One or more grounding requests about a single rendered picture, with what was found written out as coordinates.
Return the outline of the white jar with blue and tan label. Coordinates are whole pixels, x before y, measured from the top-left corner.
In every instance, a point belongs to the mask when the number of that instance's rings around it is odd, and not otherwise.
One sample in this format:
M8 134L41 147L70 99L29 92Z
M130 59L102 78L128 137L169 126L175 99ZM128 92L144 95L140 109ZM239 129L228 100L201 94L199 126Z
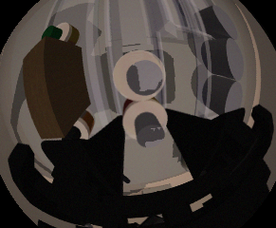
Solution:
M182 155L180 155L180 159L182 160L182 161L180 161L180 164L182 164L182 167L184 168L184 170L190 171L190 170L188 170L187 164L184 162Z

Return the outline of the green-capped jar with yellow label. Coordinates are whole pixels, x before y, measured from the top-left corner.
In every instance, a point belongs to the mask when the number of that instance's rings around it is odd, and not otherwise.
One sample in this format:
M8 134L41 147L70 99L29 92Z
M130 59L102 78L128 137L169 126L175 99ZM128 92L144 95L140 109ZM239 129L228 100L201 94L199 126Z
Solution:
M81 32L70 26L68 23L58 24L57 27L49 26L46 28L46 31L43 33L43 37L51 37L55 39L61 39L61 41L65 41L68 43L72 43L72 45L79 45L81 41Z

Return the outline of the small orange jar with black lid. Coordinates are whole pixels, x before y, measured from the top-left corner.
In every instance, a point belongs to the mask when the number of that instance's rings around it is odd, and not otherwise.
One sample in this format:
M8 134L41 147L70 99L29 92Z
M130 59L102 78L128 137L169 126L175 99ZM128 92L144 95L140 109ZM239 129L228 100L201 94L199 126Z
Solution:
M88 140L95 122L95 115L93 115L91 110L86 109L80 119L73 124L68 134L66 134L66 137L62 138L62 140L79 140L80 138L82 138L82 140Z

